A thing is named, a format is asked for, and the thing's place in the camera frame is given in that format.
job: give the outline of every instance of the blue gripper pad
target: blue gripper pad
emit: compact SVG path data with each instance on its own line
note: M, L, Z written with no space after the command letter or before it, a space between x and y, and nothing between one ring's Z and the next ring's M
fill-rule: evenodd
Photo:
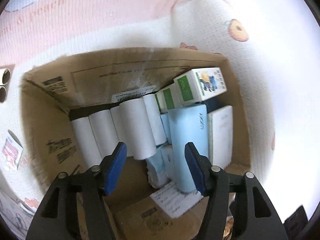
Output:
M125 143L123 143L119 148L118 153L114 157L108 172L106 172L104 175L104 181L105 181L104 191L107 195L110 195L111 192L116 189L118 179L120 177L126 158L127 158L127 146Z
M196 189L185 159L185 145L193 142L200 155L208 157L208 124L205 105L196 104L168 111L174 154L175 181L182 192Z

